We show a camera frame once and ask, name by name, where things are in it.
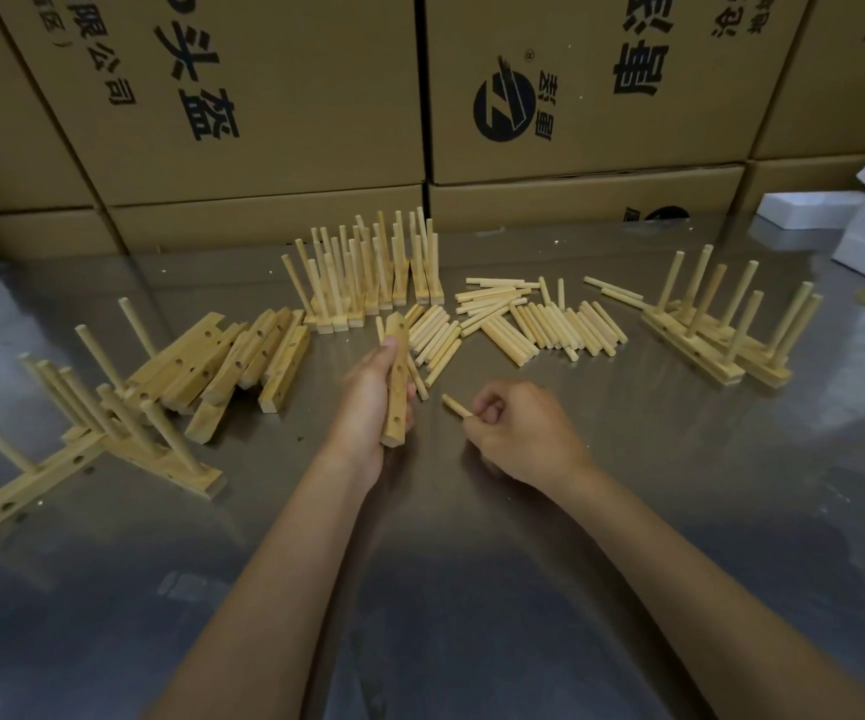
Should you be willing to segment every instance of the person's left hand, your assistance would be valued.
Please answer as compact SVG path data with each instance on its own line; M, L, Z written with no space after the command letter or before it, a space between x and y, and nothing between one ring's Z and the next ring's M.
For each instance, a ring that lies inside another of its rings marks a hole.
M326 438L324 450L351 463L371 488L383 470L383 446L380 438L386 427L390 400L390 369L396 361L396 338L386 336L346 374L339 409ZM405 431L413 429L413 399L416 386L406 380L408 403L405 409Z

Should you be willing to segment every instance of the stainless steel table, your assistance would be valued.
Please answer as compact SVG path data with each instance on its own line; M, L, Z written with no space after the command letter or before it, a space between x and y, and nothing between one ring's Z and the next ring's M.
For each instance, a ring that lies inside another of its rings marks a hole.
M654 300L672 252L722 234L724 289L746 260L766 290L753 335L799 281L826 296L772 392L711 385L638 323L613 360L544 352L521 371L485 337L463 345L418 408L395 474L370 494L333 594L306 716L709 717L689 677L596 544L541 495L484 474L447 391L490 377L553 389L595 458L767 605L865 680L865 278L831 263L835 233L761 220L550 227L442 238L447 294L463 277L583 275ZM247 320L298 305L282 247L0 267L0 425L42 458L61 416L15 356L102 380L73 328L120 369L143 359L116 299L160 345L207 310ZM724 297L714 308L722 309ZM313 336L282 418L238 399L199 450L229 486L210 504L104 456L0 526L0 718L135 717L163 684L275 520L325 432L367 327ZM0 457L0 485L14 476Z

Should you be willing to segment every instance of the hand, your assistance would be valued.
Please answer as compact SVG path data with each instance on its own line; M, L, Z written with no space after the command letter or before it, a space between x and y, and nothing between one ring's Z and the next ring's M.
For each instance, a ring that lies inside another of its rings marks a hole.
M383 446L380 438L386 427L386 411L390 401L390 369L396 361L396 338L387 336L346 374L339 409L323 448L351 464L363 476L365 487L371 488L383 470ZM405 431L413 429L413 398L416 386L407 380Z
M586 446L559 401L529 381L493 381L476 395L463 421L482 457L546 494L593 469Z

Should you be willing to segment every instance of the person's right hand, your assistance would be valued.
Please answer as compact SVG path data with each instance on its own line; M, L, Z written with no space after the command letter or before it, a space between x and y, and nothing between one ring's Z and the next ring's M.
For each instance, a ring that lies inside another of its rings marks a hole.
M559 401L529 381L493 381L472 403L463 428L489 462L547 496L593 468Z

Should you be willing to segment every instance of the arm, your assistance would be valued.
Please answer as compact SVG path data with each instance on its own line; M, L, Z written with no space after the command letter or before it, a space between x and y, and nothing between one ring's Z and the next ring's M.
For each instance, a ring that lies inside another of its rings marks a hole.
M387 338L346 377L325 444L150 720L299 717L346 545L383 468L379 440L395 341ZM406 428L412 424L409 410Z
M470 441L596 540L716 716L865 719L865 686L598 469L546 389L496 382L472 412Z

